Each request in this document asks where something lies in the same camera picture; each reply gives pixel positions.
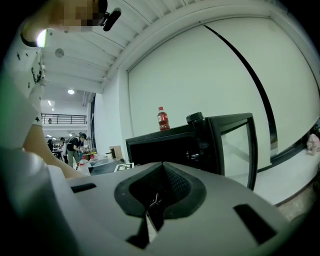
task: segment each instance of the red soda bottle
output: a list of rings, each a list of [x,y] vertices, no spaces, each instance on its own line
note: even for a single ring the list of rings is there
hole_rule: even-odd
[[[166,112],[164,112],[164,108],[162,106],[159,107],[158,123],[160,131],[170,129],[168,115]]]

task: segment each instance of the white wall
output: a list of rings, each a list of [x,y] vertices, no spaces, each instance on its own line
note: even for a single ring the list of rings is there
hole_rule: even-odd
[[[124,156],[123,138],[120,125],[119,79],[115,76],[106,86],[103,94],[95,95],[94,132],[98,154],[110,152],[111,146],[121,146]]]
[[[317,84],[303,55],[273,21],[232,18],[209,27],[229,40],[251,64],[269,97],[279,151],[299,140],[320,113]],[[171,127],[185,117],[253,113],[258,168],[270,164],[270,138],[260,94],[238,57],[217,36],[199,26],[162,44],[129,73],[134,136],[158,131],[159,106]]]
[[[270,165],[268,120],[258,89],[239,58],[203,26],[177,35],[151,52],[129,73],[134,136],[159,131],[158,107],[171,128],[186,116],[252,113],[258,167]]]
[[[129,96],[129,80],[128,73],[123,69],[118,69],[118,92],[119,92],[119,118],[122,136],[122,156],[125,161],[128,161],[128,151],[126,139],[134,137],[131,109],[130,109],[130,96]]]
[[[91,102],[86,106],[86,135],[91,138]]]
[[[318,87],[306,59],[270,19],[233,18],[206,25],[226,38],[259,77],[274,114],[278,153],[284,151],[320,116]]]

